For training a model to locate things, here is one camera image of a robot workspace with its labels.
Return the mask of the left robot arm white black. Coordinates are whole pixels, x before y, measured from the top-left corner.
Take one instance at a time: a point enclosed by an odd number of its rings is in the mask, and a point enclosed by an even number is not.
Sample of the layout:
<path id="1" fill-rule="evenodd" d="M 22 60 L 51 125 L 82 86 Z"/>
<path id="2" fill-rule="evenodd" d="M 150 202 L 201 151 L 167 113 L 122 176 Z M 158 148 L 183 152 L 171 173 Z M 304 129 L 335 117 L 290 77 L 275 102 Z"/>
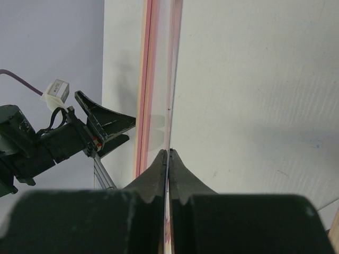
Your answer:
<path id="1" fill-rule="evenodd" d="M 16 105 L 1 106 L 1 196 L 16 194 L 14 181 L 34 186 L 34 178 L 73 155 L 96 159 L 129 140 L 136 118 L 96 104 L 83 92 L 75 99 L 87 115 L 83 123 L 73 107 L 57 107 L 47 128 L 36 132 Z"/>

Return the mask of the clear acrylic sheet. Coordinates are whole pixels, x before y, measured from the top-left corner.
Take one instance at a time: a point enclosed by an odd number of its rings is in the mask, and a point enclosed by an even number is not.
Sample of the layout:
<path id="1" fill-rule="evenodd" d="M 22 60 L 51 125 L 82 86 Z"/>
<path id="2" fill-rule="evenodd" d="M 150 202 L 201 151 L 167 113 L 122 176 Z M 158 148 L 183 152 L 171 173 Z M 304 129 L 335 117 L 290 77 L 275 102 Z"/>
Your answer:
<path id="1" fill-rule="evenodd" d="M 171 253 L 168 161 L 183 1 L 146 1 L 144 113 L 139 170 L 155 162 L 160 150 L 159 196 L 155 199 L 156 234 L 152 253 Z"/>

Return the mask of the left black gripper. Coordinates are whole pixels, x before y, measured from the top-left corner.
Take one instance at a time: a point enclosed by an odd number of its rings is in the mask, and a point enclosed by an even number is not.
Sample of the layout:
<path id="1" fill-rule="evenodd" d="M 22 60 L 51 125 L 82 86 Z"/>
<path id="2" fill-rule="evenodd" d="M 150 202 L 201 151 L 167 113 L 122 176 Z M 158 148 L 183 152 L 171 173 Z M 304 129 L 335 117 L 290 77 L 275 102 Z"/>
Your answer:
<path id="1" fill-rule="evenodd" d="M 50 125 L 39 131 L 39 139 L 56 163 L 80 151 L 101 159 L 129 140 L 124 133 L 136 126 L 135 117 L 107 109 L 80 90 L 75 92 L 75 99 L 87 115 L 86 124 L 76 117 L 73 107 L 57 107 Z"/>

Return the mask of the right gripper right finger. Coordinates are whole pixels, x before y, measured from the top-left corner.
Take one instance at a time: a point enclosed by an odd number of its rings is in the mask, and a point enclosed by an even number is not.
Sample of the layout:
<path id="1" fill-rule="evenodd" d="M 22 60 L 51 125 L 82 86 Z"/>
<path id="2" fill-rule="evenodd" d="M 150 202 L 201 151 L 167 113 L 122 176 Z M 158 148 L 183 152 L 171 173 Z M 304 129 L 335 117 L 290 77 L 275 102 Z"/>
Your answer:
<path id="1" fill-rule="evenodd" d="M 169 154 L 174 253 L 334 253 L 312 203 L 294 194 L 218 194 Z"/>

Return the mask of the pink picture frame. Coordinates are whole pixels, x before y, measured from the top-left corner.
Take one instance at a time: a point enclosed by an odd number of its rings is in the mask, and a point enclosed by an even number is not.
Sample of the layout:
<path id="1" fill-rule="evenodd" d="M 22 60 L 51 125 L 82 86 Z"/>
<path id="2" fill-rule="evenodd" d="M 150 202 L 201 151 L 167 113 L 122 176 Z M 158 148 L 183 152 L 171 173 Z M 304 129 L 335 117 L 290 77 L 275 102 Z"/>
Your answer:
<path id="1" fill-rule="evenodd" d="M 145 1 L 141 33 L 134 175 L 171 147 L 183 1 Z"/>

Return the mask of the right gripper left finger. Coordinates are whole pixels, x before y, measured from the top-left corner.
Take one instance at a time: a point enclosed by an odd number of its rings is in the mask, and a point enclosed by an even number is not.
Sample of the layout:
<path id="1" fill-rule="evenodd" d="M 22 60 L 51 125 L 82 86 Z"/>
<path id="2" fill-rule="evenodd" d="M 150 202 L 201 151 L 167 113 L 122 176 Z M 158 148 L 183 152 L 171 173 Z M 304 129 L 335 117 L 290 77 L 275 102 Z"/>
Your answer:
<path id="1" fill-rule="evenodd" d="M 167 152 L 116 190 L 24 195 L 1 227 L 1 253 L 163 253 Z"/>

